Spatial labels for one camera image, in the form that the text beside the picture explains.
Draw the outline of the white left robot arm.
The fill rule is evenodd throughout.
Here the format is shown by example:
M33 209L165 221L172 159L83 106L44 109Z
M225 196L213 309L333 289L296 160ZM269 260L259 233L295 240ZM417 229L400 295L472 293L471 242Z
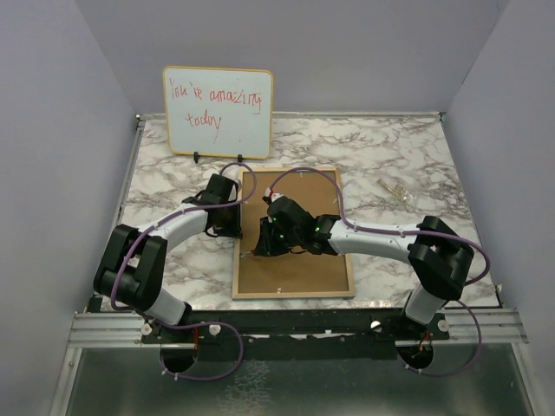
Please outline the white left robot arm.
M191 333L192 307L162 288L167 254L188 238L241 237L238 182L213 174L206 188L165 217L140 227L117 225L95 273L94 291L161 323L169 340Z

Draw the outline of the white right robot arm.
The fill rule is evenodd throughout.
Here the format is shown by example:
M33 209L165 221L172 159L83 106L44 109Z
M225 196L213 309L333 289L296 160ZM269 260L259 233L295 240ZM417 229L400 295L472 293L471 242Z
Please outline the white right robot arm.
M260 218L256 257L291 254L295 248L312 255L361 254L410 265L419 286L398 318L400 332L417 339L429 329L445 303L460 299L474 252L443 221L426 216L419 224L372 228L347 224L338 215L313 217L294 200L278 194L264 197L267 215Z

